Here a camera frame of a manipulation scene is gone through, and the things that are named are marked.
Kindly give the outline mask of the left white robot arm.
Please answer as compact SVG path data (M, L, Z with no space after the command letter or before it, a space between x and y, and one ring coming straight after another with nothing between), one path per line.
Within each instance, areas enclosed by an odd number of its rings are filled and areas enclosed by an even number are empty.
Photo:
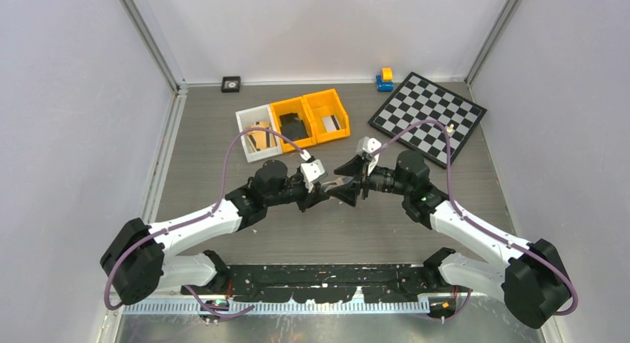
M266 161L247 182L220 201L164 222L127 221L100 259L107 275L104 301L110 310L132 305L155 291L182 286L221 293L227 268L213 251L185 255L184 251L211 238L244 230L263 220L271 206L294 203L300 212L329 199L328 190L346 183L327 181L320 160L302 163L293 175L279 160ZM120 304L112 304L115 291Z

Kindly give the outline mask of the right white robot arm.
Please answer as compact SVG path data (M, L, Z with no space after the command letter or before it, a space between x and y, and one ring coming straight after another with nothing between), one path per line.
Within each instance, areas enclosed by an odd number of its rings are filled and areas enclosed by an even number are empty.
M370 192L400 195L406 215L415 223L448 236L481 257L470 259L443 248L424 261L428 288L466 287L503 303L530 328L540 328L551 316L572 312L575 289L556 247L544 240L531 243L490 225L464 210L429 180L423 156L403 151L395 167L377 166L368 154L357 154L335 169L340 178L326 193L356 206Z

